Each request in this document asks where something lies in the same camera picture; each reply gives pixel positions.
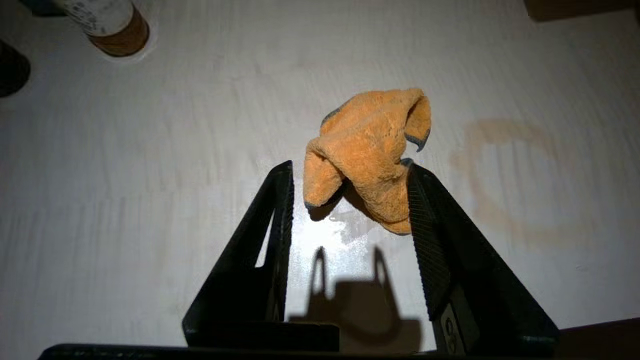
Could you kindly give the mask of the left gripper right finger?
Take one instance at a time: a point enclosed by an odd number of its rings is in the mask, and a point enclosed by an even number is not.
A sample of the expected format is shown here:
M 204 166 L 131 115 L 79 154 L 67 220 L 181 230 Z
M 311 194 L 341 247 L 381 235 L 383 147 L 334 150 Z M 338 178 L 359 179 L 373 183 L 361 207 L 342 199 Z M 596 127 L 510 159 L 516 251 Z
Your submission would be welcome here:
M 558 327 L 438 177 L 412 164 L 407 200 L 437 353 L 553 353 Z

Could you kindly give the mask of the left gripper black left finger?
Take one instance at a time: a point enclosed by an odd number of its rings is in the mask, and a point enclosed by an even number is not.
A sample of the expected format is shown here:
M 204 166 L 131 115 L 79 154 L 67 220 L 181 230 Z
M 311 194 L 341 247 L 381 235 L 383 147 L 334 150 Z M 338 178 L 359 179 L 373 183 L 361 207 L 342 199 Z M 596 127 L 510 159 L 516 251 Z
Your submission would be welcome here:
M 189 347 L 339 348 L 337 326 L 284 319 L 294 197 L 285 161 L 267 174 L 183 317 Z

